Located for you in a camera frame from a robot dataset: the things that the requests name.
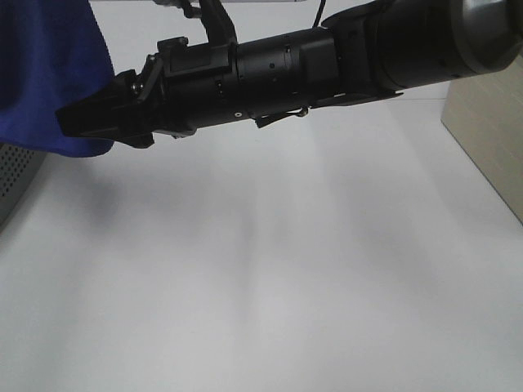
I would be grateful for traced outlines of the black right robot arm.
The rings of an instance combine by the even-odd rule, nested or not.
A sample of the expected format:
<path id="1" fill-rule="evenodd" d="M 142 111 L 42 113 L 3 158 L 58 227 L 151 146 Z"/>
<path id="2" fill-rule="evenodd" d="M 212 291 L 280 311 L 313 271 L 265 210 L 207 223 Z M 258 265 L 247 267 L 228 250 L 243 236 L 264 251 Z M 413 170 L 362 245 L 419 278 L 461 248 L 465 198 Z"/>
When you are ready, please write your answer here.
<path id="1" fill-rule="evenodd" d="M 372 1 L 244 43 L 221 2 L 177 7 L 202 23 L 208 40 L 158 42 L 141 72 L 122 72 L 59 109 L 64 135 L 145 149 L 157 132 L 183 138 L 249 119 L 266 127 L 311 109 L 498 72 L 522 48 L 519 1 Z"/>

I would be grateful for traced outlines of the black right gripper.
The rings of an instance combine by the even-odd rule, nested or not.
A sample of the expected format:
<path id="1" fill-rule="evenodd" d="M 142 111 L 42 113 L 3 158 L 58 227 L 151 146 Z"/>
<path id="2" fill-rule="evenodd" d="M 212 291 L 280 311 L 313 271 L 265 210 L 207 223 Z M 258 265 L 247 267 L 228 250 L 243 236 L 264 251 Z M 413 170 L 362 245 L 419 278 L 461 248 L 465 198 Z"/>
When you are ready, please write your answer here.
<path id="1" fill-rule="evenodd" d="M 65 136 L 149 148 L 153 132 L 187 137 L 204 127 L 238 120 L 236 37 L 190 45 L 188 38 L 157 42 L 141 74 L 123 71 L 95 99 L 56 111 Z M 117 102 L 141 101 L 141 107 Z"/>

